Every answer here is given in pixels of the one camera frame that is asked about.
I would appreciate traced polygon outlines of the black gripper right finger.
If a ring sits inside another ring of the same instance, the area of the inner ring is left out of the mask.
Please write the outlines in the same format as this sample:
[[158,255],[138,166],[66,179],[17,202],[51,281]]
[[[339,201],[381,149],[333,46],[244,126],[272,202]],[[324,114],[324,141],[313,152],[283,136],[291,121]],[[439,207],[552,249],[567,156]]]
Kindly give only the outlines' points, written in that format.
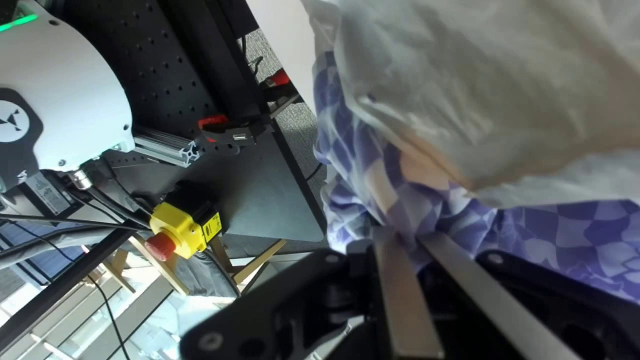
[[443,234],[421,236],[419,246],[461,288],[524,360],[579,360],[525,310],[498,281]]

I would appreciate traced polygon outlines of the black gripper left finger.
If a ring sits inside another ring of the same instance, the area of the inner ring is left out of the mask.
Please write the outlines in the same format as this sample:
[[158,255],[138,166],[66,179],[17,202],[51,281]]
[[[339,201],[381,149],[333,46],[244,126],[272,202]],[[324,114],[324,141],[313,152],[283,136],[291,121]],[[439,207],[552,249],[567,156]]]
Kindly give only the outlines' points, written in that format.
[[376,240],[380,298],[394,360],[443,360],[417,276],[398,240]]

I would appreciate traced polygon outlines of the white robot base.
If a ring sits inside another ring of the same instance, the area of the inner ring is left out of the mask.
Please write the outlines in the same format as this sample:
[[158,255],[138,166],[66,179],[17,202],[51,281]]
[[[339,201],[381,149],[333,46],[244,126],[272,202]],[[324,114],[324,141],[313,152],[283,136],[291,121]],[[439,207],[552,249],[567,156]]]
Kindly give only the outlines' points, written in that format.
[[0,7],[0,192],[129,152],[131,106],[89,41],[36,0]]

